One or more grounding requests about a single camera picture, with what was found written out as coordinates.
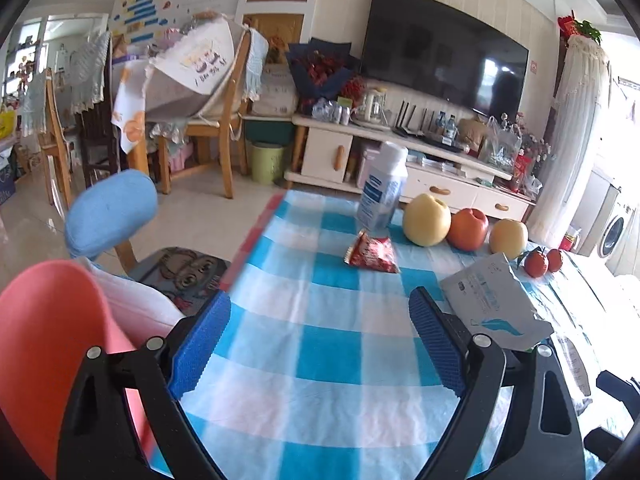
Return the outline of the light wooden chair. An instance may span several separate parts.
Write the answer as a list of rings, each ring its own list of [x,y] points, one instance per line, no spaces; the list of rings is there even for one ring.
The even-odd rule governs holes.
[[[73,203],[70,154],[58,116],[50,68],[37,74],[28,87],[30,128],[36,134],[48,201],[62,210]]]

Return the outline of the white washing machine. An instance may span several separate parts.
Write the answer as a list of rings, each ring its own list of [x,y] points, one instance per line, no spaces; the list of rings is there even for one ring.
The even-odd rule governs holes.
[[[629,186],[592,170],[570,227],[578,234],[575,254],[614,275],[639,276],[639,200]]]

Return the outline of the pink storage box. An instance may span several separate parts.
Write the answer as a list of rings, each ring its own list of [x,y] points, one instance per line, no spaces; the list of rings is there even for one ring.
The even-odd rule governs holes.
[[[366,182],[367,176],[370,171],[370,166],[373,162],[373,159],[378,156],[380,148],[381,144],[369,140],[362,140],[359,144],[359,162],[356,175],[356,187],[360,188],[360,190],[362,190],[364,187],[364,182]]]

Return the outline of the white blue plastic bottle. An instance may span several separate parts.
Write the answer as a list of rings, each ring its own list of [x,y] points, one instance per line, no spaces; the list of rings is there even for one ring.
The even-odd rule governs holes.
[[[357,209],[360,226],[369,233],[384,231],[392,220],[408,178],[408,150],[384,142],[373,159]]]

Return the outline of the pink plastic trash bucket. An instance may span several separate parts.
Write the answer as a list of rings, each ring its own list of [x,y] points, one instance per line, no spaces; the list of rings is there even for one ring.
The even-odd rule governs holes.
[[[98,276],[70,260],[48,260],[1,292],[1,413],[28,456],[56,477],[68,397],[89,348],[121,352],[154,323],[118,304]]]

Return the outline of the navy red flower bouquet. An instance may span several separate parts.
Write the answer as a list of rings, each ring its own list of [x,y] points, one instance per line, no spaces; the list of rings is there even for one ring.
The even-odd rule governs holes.
[[[319,100],[344,98],[360,105],[364,82],[360,59],[350,54],[350,42],[326,41],[312,37],[306,44],[289,44],[285,53],[298,95],[298,111],[310,115]]]

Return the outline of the red snack wrapper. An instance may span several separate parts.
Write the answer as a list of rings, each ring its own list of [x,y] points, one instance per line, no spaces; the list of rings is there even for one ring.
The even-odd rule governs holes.
[[[389,236],[377,237],[360,230],[349,246],[344,263],[359,269],[398,274],[400,272],[392,240]]]

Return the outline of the wooden chair with bib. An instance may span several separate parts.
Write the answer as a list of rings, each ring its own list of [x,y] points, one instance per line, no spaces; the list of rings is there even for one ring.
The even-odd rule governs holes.
[[[151,58],[145,119],[157,145],[160,188],[170,192],[169,145],[218,141],[224,196],[233,196],[231,144],[242,115],[259,99],[268,41],[256,29],[215,11],[194,15],[178,39]]]

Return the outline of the orange tangerine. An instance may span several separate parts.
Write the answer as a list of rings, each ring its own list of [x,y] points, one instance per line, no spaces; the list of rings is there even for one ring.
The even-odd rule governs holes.
[[[521,266],[531,278],[542,278],[548,271],[549,260],[541,248],[535,248],[518,257]]]
[[[563,252],[561,249],[553,248],[547,252],[547,272],[555,273],[561,270],[563,265]]]

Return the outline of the small yellow pear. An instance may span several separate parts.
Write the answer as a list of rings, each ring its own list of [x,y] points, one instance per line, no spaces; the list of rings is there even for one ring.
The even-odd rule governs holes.
[[[528,242],[527,226],[511,219],[499,220],[489,235],[489,249],[493,254],[502,252],[508,260],[514,260],[524,252]]]

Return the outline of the yellow hanging bag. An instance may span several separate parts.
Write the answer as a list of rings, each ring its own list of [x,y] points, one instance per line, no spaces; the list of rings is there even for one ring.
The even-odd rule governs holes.
[[[16,113],[13,107],[1,107],[0,112],[0,139],[12,136],[16,125]]]

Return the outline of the white blue torn bag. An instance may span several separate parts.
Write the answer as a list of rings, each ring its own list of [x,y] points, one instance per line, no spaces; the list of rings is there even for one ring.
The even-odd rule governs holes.
[[[487,335],[504,350],[528,351],[553,334],[502,252],[444,278],[440,288],[472,335]]]

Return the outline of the left orange tangerine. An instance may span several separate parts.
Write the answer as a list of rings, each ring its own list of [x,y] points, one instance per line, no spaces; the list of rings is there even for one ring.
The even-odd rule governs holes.
[[[541,248],[535,248],[518,257],[521,266],[531,278],[542,278],[548,271],[549,260]]]

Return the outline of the dark wooden chair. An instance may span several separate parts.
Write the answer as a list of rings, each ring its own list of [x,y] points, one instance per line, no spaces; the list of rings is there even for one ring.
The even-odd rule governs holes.
[[[101,32],[81,46],[72,63],[72,112],[87,188],[122,169],[119,133],[112,124],[111,53],[111,34]]]

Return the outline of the large yellow pear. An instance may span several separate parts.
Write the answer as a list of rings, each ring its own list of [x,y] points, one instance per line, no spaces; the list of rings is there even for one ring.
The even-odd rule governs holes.
[[[405,208],[402,230],[405,237],[421,247],[442,242],[451,226],[447,204],[430,194],[416,196]]]

